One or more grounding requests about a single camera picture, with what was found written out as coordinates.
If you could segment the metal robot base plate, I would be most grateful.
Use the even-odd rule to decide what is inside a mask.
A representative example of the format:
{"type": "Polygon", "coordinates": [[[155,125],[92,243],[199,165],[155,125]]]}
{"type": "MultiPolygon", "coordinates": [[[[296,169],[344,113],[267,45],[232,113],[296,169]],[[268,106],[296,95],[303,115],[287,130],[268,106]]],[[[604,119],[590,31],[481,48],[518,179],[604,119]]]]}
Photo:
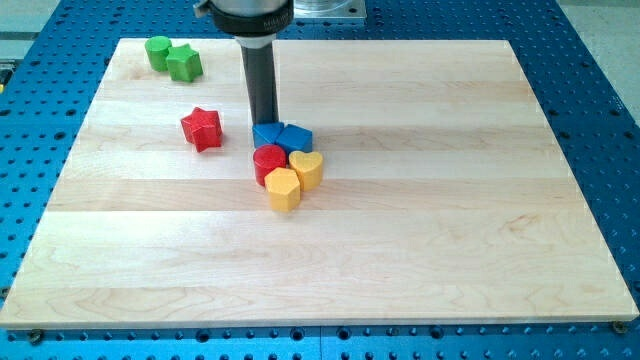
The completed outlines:
{"type": "Polygon", "coordinates": [[[307,19],[365,19],[365,0],[294,0],[297,18],[307,19]]]}

